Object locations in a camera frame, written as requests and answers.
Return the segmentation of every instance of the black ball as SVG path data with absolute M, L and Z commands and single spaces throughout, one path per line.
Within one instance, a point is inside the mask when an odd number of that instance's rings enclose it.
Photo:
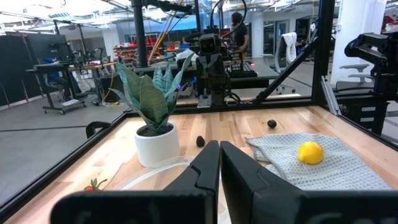
M 205 146 L 205 139 L 202 136 L 197 137 L 197 146 L 198 147 L 203 147 Z
M 267 125 L 268 125 L 268 127 L 270 127 L 270 128 L 275 128 L 276 127 L 276 121 L 275 120 L 273 120 L 273 119 L 270 119 L 268 122 L 267 122 Z

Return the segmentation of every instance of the gray floor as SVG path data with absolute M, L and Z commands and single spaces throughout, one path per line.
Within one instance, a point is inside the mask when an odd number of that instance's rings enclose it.
M 259 76 L 270 62 L 263 59 L 254 60 L 254 69 Z M 284 85 L 296 89 L 296 93 L 307 96 L 311 94 L 313 64 L 302 63 L 290 78 L 283 82 Z M 84 90 L 85 83 L 79 83 Z M 236 90 L 241 97 L 256 96 L 261 89 Z M 8 110 L 0 111 L 0 130 L 51 128 L 64 126 L 85 126 L 92 121 L 113 121 L 127 109 L 122 106 L 94 106 L 87 99 L 87 108 L 81 106 L 60 115 L 56 111 L 44 114 L 43 105 L 47 99 L 33 101 Z M 398 110 L 398 105 L 393 103 L 389 110 Z M 398 119 L 388 118 L 398 123 Z M 384 134 L 398 139 L 397 127 L 385 125 Z M 81 146 L 86 141 L 84 128 L 51 129 L 35 131 L 0 132 L 0 203 L 17 193 L 18 190 L 32 182 L 52 165 Z

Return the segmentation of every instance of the desk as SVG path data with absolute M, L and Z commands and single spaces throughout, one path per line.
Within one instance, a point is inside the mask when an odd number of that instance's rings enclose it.
M 97 99 L 96 99 L 95 105 L 100 105 L 100 103 L 103 100 L 104 94 L 105 94 L 103 88 L 100 85 L 100 78 L 101 78 L 100 70 L 102 68 L 106 68 L 106 67 L 114 67 L 114 65 L 116 65 L 116 62 L 105 63 L 103 65 L 85 65 L 82 67 L 70 67 L 69 71 L 76 72 L 79 82 L 82 82 L 83 80 L 81 79 L 80 71 L 81 70 L 91 70 L 91 74 L 93 76 L 93 81 L 94 81 L 94 85 L 95 85 L 95 92 L 86 92 L 85 94 L 86 95 L 96 95 Z
M 270 119 L 278 122 L 275 129 L 263 123 Z M 245 138 L 297 132 L 335 136 L 398 189 L 398 152 L 319 106 L 173 115 L 170 120 L 178 127 L 181 154 L 188 156 L 196 156 L 202 150 L 195 143 L 199 135 L 206 142 L 229 141 L 251 157 L 252 149 Z M 143 169 L 133 137 L 142 125 L 141 118 L 125 119 L 6 223 L 47 224 L 52 206 L 65 195 L 83 190 L 90 179 L 108 179 L 102 187 L 111 190 Z
M 52 64 L 34 65 L 34 69 L 26 70 L 27 72 L 29 72 L 31 74 L 38 75 L 37 78 L 39 79 L 39 83 L 42 88 L 42 91 L 47 96 L 47 101 L 49 102 L 50 106 L 43 106 L 44 113 L 47 113 L 47 110 L 56 110 L 56 111 L 59 111 L 62 115 L 64 115 L 65 108 L 70 107 L 70 106 L 75 106 L 80 103 L 84 107 L 86 107 L 85 102 L 83 100 L 78 100 L 78 98 L 76 96 L 75 86 L 72 82 L 73 77 L 72 77 L 70 71 L 68 70 L 69 65 L 71 65 L 71 63 L 52 63 Z M 49 73 L 53 73 L 53 72 L 62 72 L 64 78 L 66 78 L 66 80 L 68 81 L 70 91 L 72 93 L 72 98 L 75 101 L 69 101 L 69 104 L 66 106 L 63 106 L 63 105 L 58 106 L 58 107 L 54 106 L 54 103 L 50 96 L 48 86 L 45 83 L 45 78 L 44 78 L 44 75 L 48 75 Z

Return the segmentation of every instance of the yellow lemon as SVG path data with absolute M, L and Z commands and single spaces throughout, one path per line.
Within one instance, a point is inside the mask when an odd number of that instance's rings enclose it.
M 318 164 L 323 159 L 322 146 L 316 142 L 308 141 L 298 149 L 298 159 L 306 164 Z

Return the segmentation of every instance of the gray dish towel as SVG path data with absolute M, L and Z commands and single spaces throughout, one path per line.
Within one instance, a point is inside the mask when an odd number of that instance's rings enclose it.
M 317 165 L 297 159 L 302 143 L 315 141 L 324 150 Z M 257 160 L 269 161 L 266 168 L 302 190 L 389 190 L 391 189 L 339 139 L 321 134 L 268 134 L 247 139 Z

